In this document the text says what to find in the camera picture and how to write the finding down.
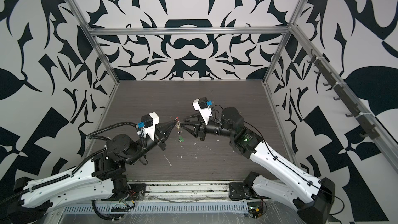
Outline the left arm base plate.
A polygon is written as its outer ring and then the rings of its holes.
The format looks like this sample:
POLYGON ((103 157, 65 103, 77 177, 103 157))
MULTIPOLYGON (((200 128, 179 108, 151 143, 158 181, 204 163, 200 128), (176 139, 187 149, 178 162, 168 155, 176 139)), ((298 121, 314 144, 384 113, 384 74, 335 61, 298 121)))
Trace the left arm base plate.
POLYGON ((118 200, 126 200, 126 201, 136 201, 141 200, 146 194, 147 184, 145 183, 128 183, 128 185, 124 188, 121 186, 117 186, 112 192, 112 196, 106 201, 118 201, 118 200))

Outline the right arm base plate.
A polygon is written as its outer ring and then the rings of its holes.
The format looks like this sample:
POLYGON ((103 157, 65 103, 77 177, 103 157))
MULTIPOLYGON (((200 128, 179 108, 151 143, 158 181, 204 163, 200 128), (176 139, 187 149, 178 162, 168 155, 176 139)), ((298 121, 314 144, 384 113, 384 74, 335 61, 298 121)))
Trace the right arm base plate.
POLYGON ((261 200, 252 188, 244 183, 229 183, 229 199, 232 201, 261 200))

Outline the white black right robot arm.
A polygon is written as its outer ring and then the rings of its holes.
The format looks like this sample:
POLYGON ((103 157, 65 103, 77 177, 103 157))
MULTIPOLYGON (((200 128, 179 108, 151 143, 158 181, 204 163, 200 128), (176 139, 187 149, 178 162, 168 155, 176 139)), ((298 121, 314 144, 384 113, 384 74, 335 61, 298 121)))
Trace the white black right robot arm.
POLYGON ((275 183, 251 172, 244 180, 248 190, 258 197, 282 203, 307 224, 325 224, 335 201, 335 184, 327 177, 320 179, 298 168, 265 141, 260 132, 246 122, 234 107, 222 110, 219 118, 211 118, 211 109, 199 110, 187 117, 180 127, 205 140, 208 134, 229 138, 239 155, 262 166, 276 176, 275 183))

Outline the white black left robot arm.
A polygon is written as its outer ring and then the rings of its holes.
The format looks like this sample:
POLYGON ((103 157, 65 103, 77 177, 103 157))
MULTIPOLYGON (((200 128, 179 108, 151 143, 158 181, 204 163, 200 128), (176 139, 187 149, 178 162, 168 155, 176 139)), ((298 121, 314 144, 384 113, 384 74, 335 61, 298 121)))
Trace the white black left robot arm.
POLYGON ((39 180, 16 181, 14 195, 1 201, 5 217, 1 223, 30 224, 58 208, 85 201, 118 201, 131 189, 124 174, 127 165, 147 165, 146 154, 158 146, 165 150, 177 120, 164 123, 119 122, 88 135, 106 146, 83 159, 76 167, 39 180))

